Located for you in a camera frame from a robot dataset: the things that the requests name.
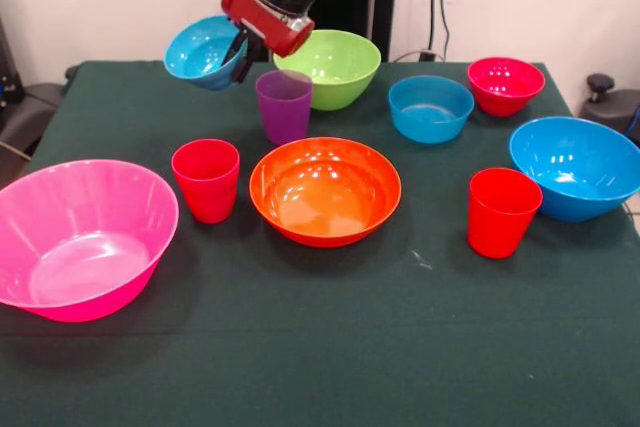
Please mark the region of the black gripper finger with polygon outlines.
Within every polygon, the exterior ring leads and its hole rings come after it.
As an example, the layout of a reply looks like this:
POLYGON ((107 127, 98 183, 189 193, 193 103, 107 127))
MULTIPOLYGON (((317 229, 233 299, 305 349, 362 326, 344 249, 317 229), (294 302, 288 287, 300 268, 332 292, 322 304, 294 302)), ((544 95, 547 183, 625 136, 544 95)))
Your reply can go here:
POLYGON ((234 83, 243 83, 252 65, 261 57, 261 42, 249 39, 244 56, 239 60, 232 73, 234 83))
POLYGON ((247 63, 249 34, 246 29, 241 29, 231 41, 229 48, 223 58, 222 66, 231 62, 236 56, 239 56, 239 64, 247 63))

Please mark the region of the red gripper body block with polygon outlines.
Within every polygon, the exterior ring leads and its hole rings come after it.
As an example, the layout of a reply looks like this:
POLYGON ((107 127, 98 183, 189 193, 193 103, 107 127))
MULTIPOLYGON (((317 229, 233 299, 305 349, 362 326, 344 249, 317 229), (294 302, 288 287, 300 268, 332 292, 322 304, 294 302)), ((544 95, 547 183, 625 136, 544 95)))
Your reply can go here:
POLYGON ((264 0, 221 0, 221 7, 239 29, 255 34, 266 48, 280 57, 295 53, 315 27, 306 14, 283 13, 264 0))

